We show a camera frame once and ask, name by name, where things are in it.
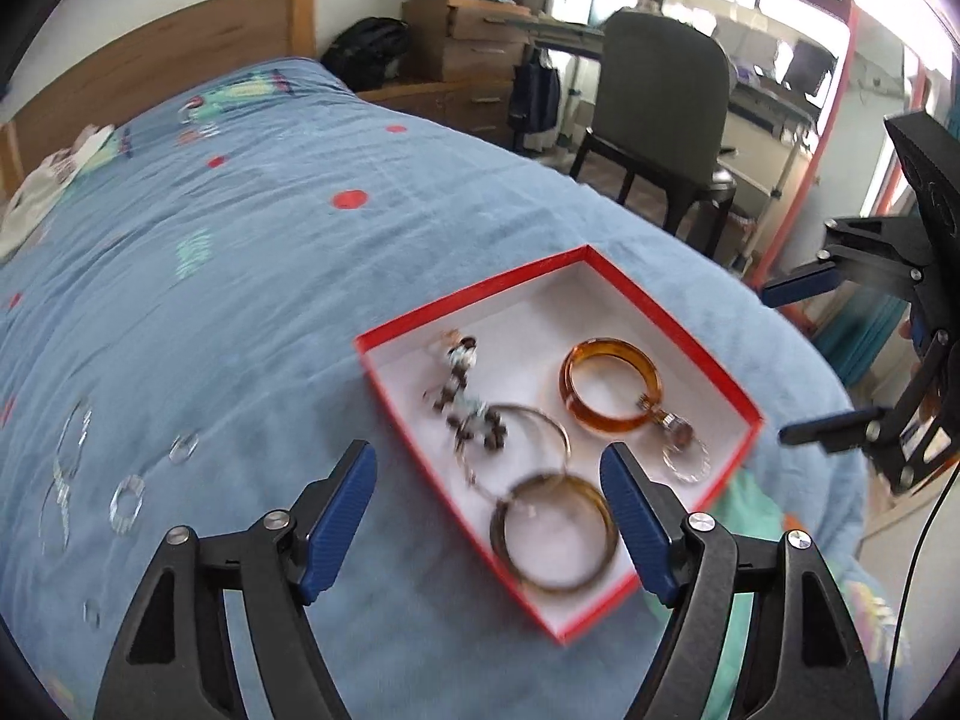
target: teal curtain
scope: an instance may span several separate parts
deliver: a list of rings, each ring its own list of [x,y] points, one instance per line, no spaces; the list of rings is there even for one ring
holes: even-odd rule
[[[958,68],[954,66],[954,79],[956,79],[957,70]],[[953,86],[953,105],[950,107],[949,114],[947,114],[947,130],[949,130],[950,135],[960,141],[960,83],[956,81],[954,81]]]
[[[813,338],[844,386],[870,370],[904,315],[906,303],[871,287],[860,287],[836,317]]]

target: red box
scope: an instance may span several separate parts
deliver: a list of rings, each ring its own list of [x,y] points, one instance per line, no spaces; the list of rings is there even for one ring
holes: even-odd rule
[[[465,491],[462,471],[453,459],[450,430],[422,398],[426,389],[445,381],[449,373],[443,361],[431,355],[430,343],[454,328],[478,340],[478,364],[470,372],[469,393],[490,402],[512,400],[538,406],[558,418],[574,445],[572,470],[594,484],[600,452],[613,439],[589,434],[578,425],[563,408],[557,389],[566,351],[586,338],[613,336],[642,348],[664,380],[664,408],[686,416],[712,447],[709,478],[699,485],[685,485],[666,473],[661,460],[658,464],[661,444],[655,430],[641,428],[615,437],[630,445],[651,478],[669,483],[690,511],[706,508],[721,493],[754,444],[763,419],[743,389],[693,336],[588,245],[493,276],[357,337],[354,343],[373,387],[426,479],[517,602],[551,637],[568,643],[640,586],[640,579],[622,541],[610,574],[579,599],[557,600],[522,586],[493,555],[484,527],[486,502],[479,500],[475,490]],[[616,401],[617,388],[624,389],[625,395],[627,386],[637,386],[635,378],[629,377],[621,386],[621,374],[627,373],[632,372],[608,370],[587,380],[586,389],[578,381],[578,389],[585,392],[593,386],[602,397],[599,386],[603,385]],[[610,407],[594,405],[611,413]],[[494,472],[501,475],[512,473],[504,464],[496,468]]]

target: brown bangle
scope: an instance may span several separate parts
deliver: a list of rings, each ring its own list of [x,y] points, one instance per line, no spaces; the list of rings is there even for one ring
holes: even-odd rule
[[[532,579],[525,574],[519,566],[510,557],[510,549],[507,546],[507,513],[510,507],[522,501],[528,493],[532,493],[538,488],[546,488],[549,485],[555,485],[556,488],[568,487],[573,493],[581,496],[594,505],[594,508],[603,518],[605,543],[603,555],[600,557],[597,567],[585,576],[583,579],[573,581],[570,584],[544,584]],[[620,533],[617,531],[616,523],[613,522],[613,514],[608,507],[603,493],[597,490],[586,479],[579,476],[571,476],[567,473],[546,472],[539,473],[520,482],[515,488],[510,490],[506,498],[501,498],[493,510],[493,516],[490,518],[490,543],[493,548],[493,554],[503,563],[517,581],[534,587],[535,589],[548,593],[550,595],[569,595],[570,593],[586,590],[600,581],[607,573],[608,567],[613,562],[613,556],[616,555],[616,547],[619,543]]]
[[[627,418],[616,418],[602,415],[584,403],[573,386],[573,367],[578,362],[589,360],[591,357],[616,357],[617,360],[630,365],[643,377],[647,391],[637,399],[637,403],[644,408],[642,413]],[[656,407],[664,398],[664,387],[653,361],[632,343],[619,341],[618,338],[591,338],[570,349],[570,353],[563,360],[563,365],[560,366],[560,398],[577,421],[587,427],[602,433],[627,433],[655,417]]]

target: wooden bed frame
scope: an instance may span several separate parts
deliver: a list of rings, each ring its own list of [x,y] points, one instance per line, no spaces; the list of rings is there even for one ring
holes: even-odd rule
[[[224,73],[316,56],[314,0],[208,0],[117,38],[0,124],[0,208],[87,124],[123,124]]]

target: gray chair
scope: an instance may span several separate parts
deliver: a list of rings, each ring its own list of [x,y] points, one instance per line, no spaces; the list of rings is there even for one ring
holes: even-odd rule
[[[623,205],[636,175],[666,192],[664,230],[677,234],[695,203],[708,203],[712,234],[702,251],[712,257],[736,193],[736,180],[717,164],[727,103],[730,62],[712,38],[651,13],[621,10],[607,21],[603,68],[592,128],[570,169],[580,174],[595,151],[627,175]]]

